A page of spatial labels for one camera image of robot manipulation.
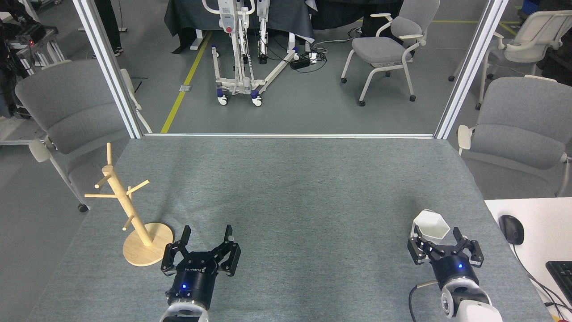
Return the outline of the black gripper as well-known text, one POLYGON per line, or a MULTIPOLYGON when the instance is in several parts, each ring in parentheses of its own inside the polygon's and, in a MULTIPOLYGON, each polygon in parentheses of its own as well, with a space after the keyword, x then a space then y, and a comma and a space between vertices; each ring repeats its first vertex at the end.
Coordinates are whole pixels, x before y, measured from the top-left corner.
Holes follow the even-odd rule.
MULTIPOLYGON (((472 266, 480 268, 484 263, 484 255, 477 240, 470 240, 460 232, 459 228, 453 228, 452 233, 457 242, 451 251, 452 255, 430 260, 440 290, 446 283, 459 278, 472 280, 478 285, 479 280, 472 266), (470 251, 470 258, 465 254, 461 255, 465 249, 470 251)), ((438 245, 424 236, 419 226, 413 227, 407 249, 415 265, 421 265, 429 255, 441 254, 438 245)))
POLYGON ((235 275, 241 248, 234 241, 231 225, 226 225, 223 242, 208 251, 192 251, 186 249, 192 230, 189 225, 184 227, 179 241, 165 245, 161 271, 166 276, 173 275, 174 257, 178 252, 183 259, 176 267, 176 276, 172 287, 166 292, 169 305, 176 301, 195 301, 209 310, 212 301, 217 271, 223 271, 228 276, 235 275))

